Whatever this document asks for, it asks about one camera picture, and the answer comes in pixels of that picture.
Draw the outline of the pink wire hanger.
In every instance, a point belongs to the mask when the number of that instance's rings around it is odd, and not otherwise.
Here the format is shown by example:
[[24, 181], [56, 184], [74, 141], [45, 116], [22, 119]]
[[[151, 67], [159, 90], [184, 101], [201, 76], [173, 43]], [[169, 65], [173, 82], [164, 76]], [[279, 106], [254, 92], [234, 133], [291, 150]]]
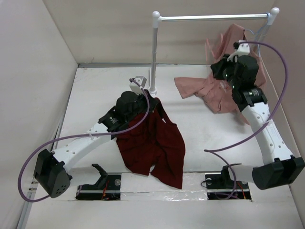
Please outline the pink wire hanger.
[[206, 39], [205, 41], [205, 57], [208, 64], [212, 64], [218, 60], [222, 54], [222, 43], [224, 36], [220, 33], [214, 39]]

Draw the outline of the dark red t shirt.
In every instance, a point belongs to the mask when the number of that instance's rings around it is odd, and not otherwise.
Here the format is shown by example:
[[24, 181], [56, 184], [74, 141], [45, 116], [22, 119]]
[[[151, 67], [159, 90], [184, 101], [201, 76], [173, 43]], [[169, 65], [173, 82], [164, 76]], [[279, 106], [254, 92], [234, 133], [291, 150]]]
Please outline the dark red t shirt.
[[164, 184], [182, 189], [185, 143], [159, 98], [153, 112], [135, 129], [117, 136], [125, 166], [133, 173], [152, 175]]

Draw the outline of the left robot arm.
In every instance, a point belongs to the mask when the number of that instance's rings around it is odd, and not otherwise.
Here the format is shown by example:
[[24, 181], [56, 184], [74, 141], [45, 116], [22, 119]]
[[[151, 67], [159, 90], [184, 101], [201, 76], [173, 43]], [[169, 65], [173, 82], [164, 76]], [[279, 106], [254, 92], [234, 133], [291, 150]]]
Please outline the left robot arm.
[[113, 140], [118, 134], [139, 126], [158, 102], [147, 90], [137, 94], [126, 91], [87, 133], [75, 135], [73, 141], [53, 151], [44, 149], [39, 152], [34, 169], [34, 178], [51, 198], [62, 195], [76, 181], [73, 167], [98, 146]]

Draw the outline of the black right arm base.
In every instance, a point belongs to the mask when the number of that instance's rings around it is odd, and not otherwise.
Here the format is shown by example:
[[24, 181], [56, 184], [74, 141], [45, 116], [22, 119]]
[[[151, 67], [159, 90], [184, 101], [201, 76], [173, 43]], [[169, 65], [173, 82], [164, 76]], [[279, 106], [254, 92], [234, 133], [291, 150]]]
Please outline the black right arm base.
[[221, 171], [205, 173], [201, 186], [206, 188], [208, 200], [221, 199], [243, 199], [251, 200], [249, 185], [237, 180], [231, 180], [228, 166], [224, 166]]

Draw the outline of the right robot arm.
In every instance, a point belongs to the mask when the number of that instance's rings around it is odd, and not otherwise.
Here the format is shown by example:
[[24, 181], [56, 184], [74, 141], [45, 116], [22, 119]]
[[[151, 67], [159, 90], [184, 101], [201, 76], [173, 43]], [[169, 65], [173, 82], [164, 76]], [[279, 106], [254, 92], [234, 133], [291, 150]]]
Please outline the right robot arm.
[[225, 80], [232, 87], [233, 101], [255, 134], [263, 159], [263, 165], [258, 167], [242, 164], [223, 167], [221, 184], [232, 187], [237, 181], [244, 181], [266, 190], [293, 183], [305, 162], [285, 145], [272, 120], [264, 92], [255, 85], [257, 60], [249, 55], [225, 54], [211, 69], [215, 79]]

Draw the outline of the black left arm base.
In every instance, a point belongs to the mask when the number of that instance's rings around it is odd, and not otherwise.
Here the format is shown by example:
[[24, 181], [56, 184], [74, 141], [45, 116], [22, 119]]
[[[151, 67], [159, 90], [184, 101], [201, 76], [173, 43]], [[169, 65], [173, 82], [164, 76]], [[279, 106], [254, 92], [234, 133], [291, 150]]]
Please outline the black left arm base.
[[122, 175], [108, 174], [100, 165], [92, 164], [92, 168], [98, 171], [98, 179], [93, 184], [82, 184], [77, 187], [75, 198], [77, 200], [121, 200]]

